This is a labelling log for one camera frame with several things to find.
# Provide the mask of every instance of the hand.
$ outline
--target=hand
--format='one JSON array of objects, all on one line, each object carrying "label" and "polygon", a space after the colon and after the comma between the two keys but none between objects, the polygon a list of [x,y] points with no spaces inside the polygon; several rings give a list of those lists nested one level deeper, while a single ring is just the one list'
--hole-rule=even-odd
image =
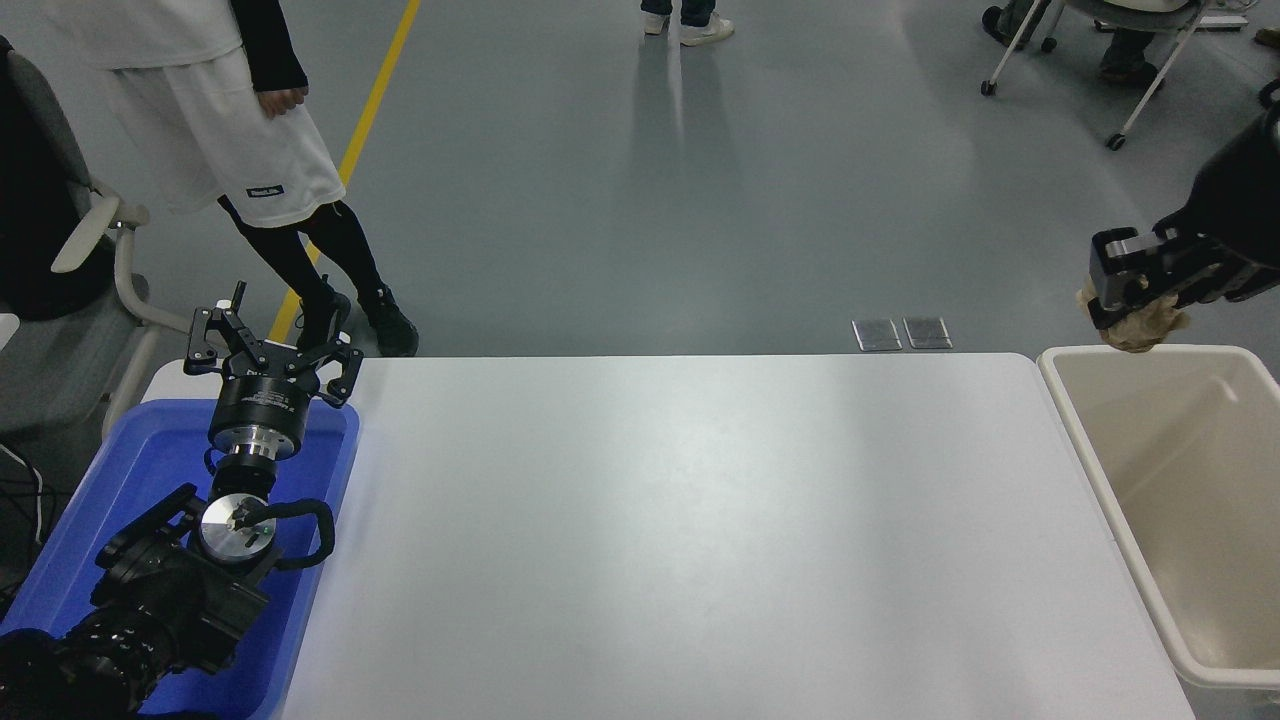
[{"label": "hand", "polygon": [[311,88],[294,87],[293,90],[268,90],[257,94],[257,104],[262,106],[266,118],[271,119],[283,115],[303,102]]}]

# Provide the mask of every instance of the white tabletop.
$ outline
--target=white tabletop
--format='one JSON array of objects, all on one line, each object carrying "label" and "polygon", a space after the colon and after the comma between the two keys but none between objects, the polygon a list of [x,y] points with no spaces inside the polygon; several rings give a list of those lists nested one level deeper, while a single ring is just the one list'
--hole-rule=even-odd
[{"label": "white tabletop", "polygon": [[284,717],[1192,719],[1024,357],[369,360],[353,405]]},{"label": "white tabletop", "polygon": [[15,332],[18,332],[18,315],[0,313],[0,350],[4,350]]}]

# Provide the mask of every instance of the shorts logo patch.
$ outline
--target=shorts logo patch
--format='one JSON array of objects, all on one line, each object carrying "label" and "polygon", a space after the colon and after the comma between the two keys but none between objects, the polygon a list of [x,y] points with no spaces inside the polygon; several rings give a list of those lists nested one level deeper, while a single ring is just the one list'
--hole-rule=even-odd
[{"label": "shorts logo patch", "polygon": [[284,186],[273,184],[271,187],[251,187],[244,192],[247,192],[250,197],[273,197],[276,195],[284,195]]}]

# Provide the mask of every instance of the chair armrest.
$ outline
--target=chair armrest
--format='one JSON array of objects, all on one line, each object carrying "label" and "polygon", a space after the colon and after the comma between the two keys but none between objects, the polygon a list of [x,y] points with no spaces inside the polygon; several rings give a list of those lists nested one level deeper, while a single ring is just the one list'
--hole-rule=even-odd
[{"label": "chair armrest", "polygon": [[49,268],[55,273],[69,273],[79,268],[88,254],[97,247],[97,241],[102,238],[108,228],[115,222],[115,213],[120,209],[120,199],[110,195],[93,206],[92,210],[81,218],[72,236],[63,243],[63,250],[54,258],[54,264]]}]

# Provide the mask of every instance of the chair leg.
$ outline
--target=chair leg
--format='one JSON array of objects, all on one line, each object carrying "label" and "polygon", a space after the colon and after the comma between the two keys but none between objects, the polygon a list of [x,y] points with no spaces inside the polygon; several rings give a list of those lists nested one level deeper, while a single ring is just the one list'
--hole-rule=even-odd
[{"label": "chair leg", "polygon": [[983,95],[993,95],[996,92],[996,81],[1000,79],[1000,73],[1004,72],[1005,64],[1009,63],[1009,58],[1014,54],[1014,49],[1018,47],[1018,44],[1021,42],[1023,37],[1027,35],[1027,28],[1032,24],[1032,18],[1036,17],[1044,3],[1048,3],[1048,0],[1036,0],[1036,3],[1032,4],[1030,12],[1028,12],[1027,17],[1023,18],[1023,24],[1018,26],[1018,32],[1014,33],[1014,38],[1009,41],[1009,47],[1005,49],[1005,56],[1001,58],[1000,64],[996,65],[996,72],[991,73],[991,79],[982,81]]},{"label": "chair leg", "polygon": [[1052,53],[1057,47],[1057,38],[1053,37],[1053,33],[1057,32],[1057,23],[1062,19],[1062,10],[1066,10],[1066,3],[1059,0],[1057,9],[1053,10],[1053,19],[1050,20],[1044,40],[1041,41],[1041,53]]},{"label": "chair leg", "polygon": [[1160,88],[1160,83],[1165,82],[1165,76],[1169,74],[1169,68],[1174,65],[1174,60],[1176,60],[1178,56],[1181,55],[1183,49],[1187,47],[1187,44],[1190,41],[1192,36],[1196,35],[1196,27],[1199,26],[1201,17],[1204,15],[1206,9],[1208,9],[1208,3],[1204,3],[1204,6],[1201,9],[1199,14],[1197,14],[1196,18],[1190,22],[1190,24],[1179,31],[1178,42],[1174,45],[1174,51],[1169,54],[1169,59],[1165,60],[1164,65],[1161,65],[1160,72],[1156,73],[1156,79],[1151,81],[1151,86],[1147,87],[1147,92],[1142,95],[1142,100],[1138,101],[1138,106],[1133,109],[1133,113],[1129,115],[1129,119],[1125,120],[1124,127],[1120,128],[1120,132],[1112,135],[1111,138],[1107,140],[1107,147],[1110,147],[1111,150],[1119,150],[1120,146],[1124,145],[1124,140],[1129,135],[1129,131],[1133,128],[1133,124],[1138,122],[1138,115],[1142,114],[1142,110],[1147,106],[1147,102],[1151,101],[1151,97],[1156,95],[1156,90]]},{"label": "chair leg", "polygon": [[129,359],[129,364],[125,366],[124,374],[120,377],[120,382],[116,383],[115,389],[111,392],[111,400],[106,405],[106,416],[102,418],[104,441],[110,434],[111,425],[120,419],[120,415],[124,415],[125,410],[133,406],[138,387],[146,379],[147,363],[155,354],[160,333],[164,331],[165,328],[161,325],[147,325],[142,333],[142,338],[138,340],[138,346],[133,350],[133,357]]}]

